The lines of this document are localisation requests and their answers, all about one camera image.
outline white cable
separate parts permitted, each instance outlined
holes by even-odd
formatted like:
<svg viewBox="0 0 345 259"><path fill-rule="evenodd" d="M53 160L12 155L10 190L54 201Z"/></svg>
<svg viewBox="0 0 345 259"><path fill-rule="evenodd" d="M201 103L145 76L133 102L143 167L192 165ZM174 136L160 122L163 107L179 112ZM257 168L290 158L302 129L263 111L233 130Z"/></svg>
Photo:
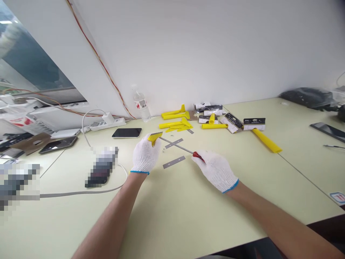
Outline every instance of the white cable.
<svg viewBox="0 0 345 259"><path fill-rule="evenodd" d="M64 108L61 108L61 107L59 107L59 106L55 106L55 105L52 105L52 104L49 104L49 103L46 103L45 101L42 101L42 100L40 100L40 99L38 99L38 98L35 98L35 97L25 97L26 99L35 99L35 100L37 100L37 101L39 101L39 102L41 102L41 103L43 103L43 104L45 104L45 105L48 105L48 106L51 106L51 107L54 107L54 108L58 108L58 109L60 109L60 110L64 110L64 111L66 111L66 112L70 112L70 113L76 113L76 112L73 112L73 111L69 111L69 110L67 110L67 109L64 109ZM131 119L131 118L126 118L126 117L124 117L125 119L126 119L126 122L127 121L132 121L133 119Z"/></svg>
<svg viewBox="0 0 345 259"><path fill-rule="evenodd" d="M59 107L59 106L55 106L55 105L52 105L52 104L49 104L49 103L46 103L45 101L42 101L42 100L40 100L40 99L38 99L38 98L35 98L35 97L25 97L26 99L35 99L35 100L37 100L37 101L39 101L39 102L41 102L41 103L43 103L43 104L46 104L46 105L48 105L48 106L51 106L51 107L54 107L54 108L58 108L58 109L60 109L60 110L64 110L64 111L66 111L66 112L70 112L70 113L75 113L75 112L73 112L73 111L69 111L69 110L67 110L67 109L64 109L64 108L61 108L61 107Z"/></svg>
<svg viewBox="0 0 345 259"><path fill-rule="evenodd" d="M100 110L102 111L104 114L105 114L105 111L101 110L101 109L94 109L94 110L89 110L87 113L84 114L83 116L83 119L82 119L82 129L84 128L84 118L85 116L89 113L89 112L92 112L92 111L96 111L96 110ZM83 135L85 137L85 140L87 142L87 144L89 145L89 147L92 148L92 146L90 145L89 141L87 140L86 138L86 135L84 133L84 131L82 130L83 132ZM127 170L126 168L124 168L123 165L121 165L120 163L118 163L119 166L122 167L123 171L125 172L126 174L126 179L125 181L127 180L128 178L128 173L127 173ZM124 183L114 189L110 189L110 190L104 190L104 191L79 191L79 192L65 192L65 193L57 193L57 194L40 194L40 198L52 198L52 197L63 197L63 196L70 196L70 195L77 195L77 194L99 194L99 193L105 193L105 192L111 192L111 191L115 191L119 188L121 188L122 186L124 185Z"/></svg>
<svg viewBox="0 0 345 259"><path fill-rule="evenodd" d="M85 116L86 116L86 115L87 115L89 112L93 112L93 111L96 111L96 110L100 110L100 111L102 111L104 115L106 114L106 113L105 113L105 111L103 111L103 110L101 110L101 109L93 109L93 110L89 110L89 111L88 111L88 112L86 112L86 113L84 114L84 116L83 116L83 119L82 119L82 129L84 128L84 119L85 119ZM84 134L84 138L85 138L85 140L86 140L87 144L89 145L89 147L91 147L91 148L92 148L92 146L90 145L89 141L88 141L88 140L87 140L87 138L86 138L86 135L85 135L84 131L82 131L82 132L83 132L83 134Z"/></svg>
<svg viewBox="0 0 345 259"><path fill-rule="evenodd" d="M345 74L345 71L338 77L338 79L337 79L337 81L336 81L336 84L337 84L337 86L338 87L341 87L340 85L339 85L339 79L343 76Z"/></svg>

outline blue glove cuff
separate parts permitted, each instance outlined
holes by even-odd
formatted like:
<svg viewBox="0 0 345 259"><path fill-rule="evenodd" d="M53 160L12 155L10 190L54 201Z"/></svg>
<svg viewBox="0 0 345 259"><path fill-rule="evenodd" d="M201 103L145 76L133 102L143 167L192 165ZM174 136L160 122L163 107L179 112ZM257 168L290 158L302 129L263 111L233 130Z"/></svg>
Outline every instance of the blue glove cuff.
<svg viewBox="0 0 345 259"><path fill-rule="evenodd" d="M227 189L226 191L224 191L224 192L222 192L222 193L224 194L224 193L226 193L226 192L231 191L232 189L234 189L234 188L238 185L238 182L239 182L239 181L240 181L240 180L237 179L237 181L235 182L235 184L234 184L230 189Z"/></svg>
<svg viewBox="0 0 345 259"><path fill-rule="evenodd" d="M131 171L131 173L145 173L145 174L147 174L147 175L150 174L150 172L141 172L141 171Z"/></svg>

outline bottle cap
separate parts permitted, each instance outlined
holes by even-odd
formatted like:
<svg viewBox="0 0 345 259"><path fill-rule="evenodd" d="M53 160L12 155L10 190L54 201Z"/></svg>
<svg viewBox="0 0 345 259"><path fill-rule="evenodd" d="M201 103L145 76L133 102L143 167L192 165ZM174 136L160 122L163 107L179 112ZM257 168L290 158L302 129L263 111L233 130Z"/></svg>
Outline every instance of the bottle cap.
<svg viewBox="0 0 345 259"><path fill-rule="evenodd" d="M138 85L137 84L132 84L131 88L132 88L132 90L138 90Z"/></svg>

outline desk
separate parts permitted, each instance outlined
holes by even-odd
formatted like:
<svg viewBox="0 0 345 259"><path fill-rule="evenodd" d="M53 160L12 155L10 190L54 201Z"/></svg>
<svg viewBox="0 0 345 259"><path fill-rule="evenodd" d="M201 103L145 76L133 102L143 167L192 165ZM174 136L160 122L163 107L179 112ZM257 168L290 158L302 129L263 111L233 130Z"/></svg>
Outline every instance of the desk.
<svg viewBox="0 0 345 259"><path fill-rule="evenodd" d="M345 194L345 150L323 146L330 144L345 147L345 144L309 126L324 122L345 131L345 123L337 119L335 112L308 109L281 98L225 107L240 120L265 117L264 133L283 149L280 154L290 164L325 194Z"/></svg>
<svg viewBox="0 0 345 259"><path fill-rule="evenodd" d="M148 123L128 122L124 127L143 128L139 139L112 139L114 129L89 132L87 137L96 149L118 146L119 163L129 171L136 143L145 134L158 132L158 124L162 122L160 117ZM304 224L344 214L281 156L269 152L252 133L201 130L198 122L191 123L194 134L174 131L164 132L163 137L170 141L183 138L179 145L189 150L209 149L222 154L241 181ZM186 160L163 169L163 164L182 155ZM266 236L244 209L204 178L190 157L176 147L160 154L139 191L121 258L192 259ZM41 178L41 192L84 190L84 180L94 161L81 135L75 146L65 150ZM118 167L102 188L114 188L123 179ZM21 203L1 230L0 244L4 249L0 257L70 258L116 192Z"/></svg>

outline glove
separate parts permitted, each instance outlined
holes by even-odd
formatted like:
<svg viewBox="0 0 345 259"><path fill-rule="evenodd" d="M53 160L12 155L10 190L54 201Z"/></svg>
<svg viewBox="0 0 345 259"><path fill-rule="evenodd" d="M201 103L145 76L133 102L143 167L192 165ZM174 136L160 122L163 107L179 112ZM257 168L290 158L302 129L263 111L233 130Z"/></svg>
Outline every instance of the glove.
<svg viewBox="0 0 345 259"><path fill-rule="evenodd" d="M149 136L150 134L147 134L134 149L131 173L150 174L150 171L157 163L161 140L158 138L155 146L152 146L152 142L147 140Z"/></svg>
<svg viewBox="0 0 345 259"><path fill-rule="evenodd" d="M205 163L197 157L192 160L200 167L204 176L222 193L235 188L239 182L238 177L232 172L227 160L216 153L199 150L198 154L205 160Z"/></svg>

